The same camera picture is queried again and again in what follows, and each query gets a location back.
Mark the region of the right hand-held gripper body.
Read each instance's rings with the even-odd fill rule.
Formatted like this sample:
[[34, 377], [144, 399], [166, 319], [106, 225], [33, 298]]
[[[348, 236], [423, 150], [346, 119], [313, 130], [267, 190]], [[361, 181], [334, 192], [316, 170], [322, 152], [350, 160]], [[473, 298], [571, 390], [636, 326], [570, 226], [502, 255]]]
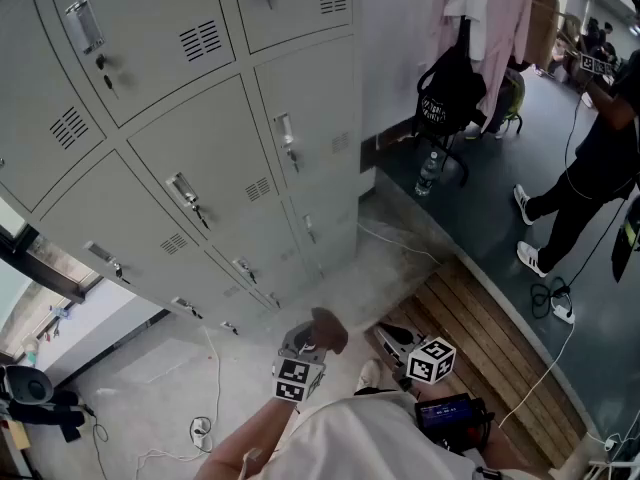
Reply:
[[422, 334], [413, 326], [379, 322], [373, 334], [382, 359], [405, 391], [434, 386], [453, 370], [456, 349], [440, 337]]

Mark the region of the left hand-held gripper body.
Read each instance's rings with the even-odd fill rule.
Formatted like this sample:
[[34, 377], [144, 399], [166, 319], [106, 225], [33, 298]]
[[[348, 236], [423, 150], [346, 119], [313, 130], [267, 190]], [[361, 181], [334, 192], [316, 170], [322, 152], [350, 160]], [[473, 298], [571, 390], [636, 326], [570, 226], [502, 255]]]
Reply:
[[272, 367], [273, 396], [292, 403], [306, 401], [325, 376], [325, 357], [325, 349], [307, 345], [300, 353], [280, 349]]

